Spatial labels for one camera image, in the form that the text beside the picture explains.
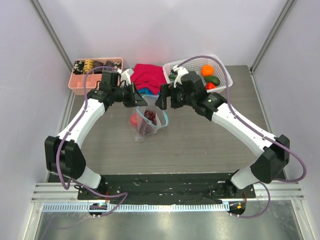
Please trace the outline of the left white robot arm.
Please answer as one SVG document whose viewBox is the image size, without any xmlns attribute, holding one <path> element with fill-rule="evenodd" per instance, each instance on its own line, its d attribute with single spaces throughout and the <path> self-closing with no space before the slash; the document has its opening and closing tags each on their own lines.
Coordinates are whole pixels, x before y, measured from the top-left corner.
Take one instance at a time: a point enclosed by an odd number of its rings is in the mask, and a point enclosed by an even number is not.
<svg viewBox="0 0 320 240">
<path fill-rule="evenodd" d="M 65 189 L 69 178 L 89 188 L 89 194 L 100 200 L 107 192 L 104 177 L 91 170 L 81 151 L 82 144 L 97 120 L 114 103 L 123 103 L 127 108 L 144 107 L 147 102 L 139 94 L 129 68 L 111 70 L 105 67 L 98 85 L 84 96 L 81 109 L 57 136 L 48 136 L 44 142 L 46 168 L 59 176 Z"/>
</svg>

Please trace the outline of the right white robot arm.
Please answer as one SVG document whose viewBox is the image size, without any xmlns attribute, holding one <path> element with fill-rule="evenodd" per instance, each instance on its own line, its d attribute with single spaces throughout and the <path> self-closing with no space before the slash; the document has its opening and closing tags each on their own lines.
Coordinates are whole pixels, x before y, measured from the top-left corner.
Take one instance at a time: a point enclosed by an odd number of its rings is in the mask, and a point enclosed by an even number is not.
<svg viewBox="0 0 320 240">
<path fill-rule="evenodd" d="M 167 108 L 167 98 L 173 109 L 192 107 L 195 112 L 218 124 L 243 142 L 257 157 L 250 166 L 237 170 L 226 182 L 226 193 L 233 198 L 244 189 L 257 182 L 269 184 L 275 180 L 289 163 L 289 154 L 280 147 L 290 146 L 289 139 L 264 131 L 249 121 L 217 92 L 207 92 L 202 80 L 195 71 L 184 74 L 177 84 L 163 84 L 155 105 L 161 110 Z"/>
</svg>

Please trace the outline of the clear zip top bag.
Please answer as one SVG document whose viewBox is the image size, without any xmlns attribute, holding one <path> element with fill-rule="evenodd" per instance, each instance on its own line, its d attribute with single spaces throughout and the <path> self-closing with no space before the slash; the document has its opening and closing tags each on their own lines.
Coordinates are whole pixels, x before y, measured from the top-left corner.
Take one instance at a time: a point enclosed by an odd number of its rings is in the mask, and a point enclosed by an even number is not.
<svg viewBox="0 0 320 240">
<path fill-rule="evenodd" d="M 145 138 L 155 134 L 158 130 L 167 127 L 169 119 L 164 110 L 155 105 L 157 95 L 143 95 L 147 106 L 137 106 L 133 109 L 129 125 L 133 133 L 134 140 L 143 142 Z"/>
</svg>

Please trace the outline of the red apple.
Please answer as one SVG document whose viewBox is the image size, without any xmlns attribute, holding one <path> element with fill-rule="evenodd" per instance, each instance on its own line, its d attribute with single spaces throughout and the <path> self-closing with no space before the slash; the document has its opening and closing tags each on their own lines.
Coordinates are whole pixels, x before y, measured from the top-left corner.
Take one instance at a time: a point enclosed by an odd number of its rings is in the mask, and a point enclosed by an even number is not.
<svg viewBox="0 0 320 240">
<path fill-rule="evenodd" d="M 137 114 L 133 113 L 129 118 L 129 123 L 132 127 L 137 128 L 138 127 L 138 118 Z"/>
</svg>

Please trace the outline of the purple grape bunch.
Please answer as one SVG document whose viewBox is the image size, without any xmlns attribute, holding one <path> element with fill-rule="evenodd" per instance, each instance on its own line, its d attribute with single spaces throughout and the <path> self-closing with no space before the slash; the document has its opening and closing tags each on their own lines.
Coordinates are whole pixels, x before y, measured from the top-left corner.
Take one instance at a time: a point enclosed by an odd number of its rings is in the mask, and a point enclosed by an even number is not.
<svg viewBox="0 0 320 240">
<path fill-rule="evenodd" d="M 154 134 L 156 126 L 156 112 L 153 110 L 145 110 L 140 123 L 139 133 L 142 136 Z"/>
</svg>

